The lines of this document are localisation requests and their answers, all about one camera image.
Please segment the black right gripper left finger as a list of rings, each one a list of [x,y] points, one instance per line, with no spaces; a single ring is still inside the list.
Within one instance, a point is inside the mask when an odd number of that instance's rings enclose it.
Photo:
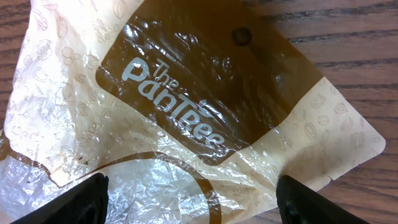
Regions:
[[[12,224],[104,224],[108,209],[107,176],[97,173]]]

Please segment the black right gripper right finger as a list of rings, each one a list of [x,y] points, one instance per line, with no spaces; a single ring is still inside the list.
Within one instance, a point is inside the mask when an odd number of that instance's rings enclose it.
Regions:
[[[283,224],[368,224],[289,175],[279,178],[276,196]]]

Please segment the brown nut snack bag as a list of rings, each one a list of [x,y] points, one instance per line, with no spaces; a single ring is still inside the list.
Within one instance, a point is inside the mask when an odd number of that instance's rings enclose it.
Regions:
[[[240,1],[32,1],[1,143],[19,218],[109,177],[108,223],[236,223],[385,139]]]

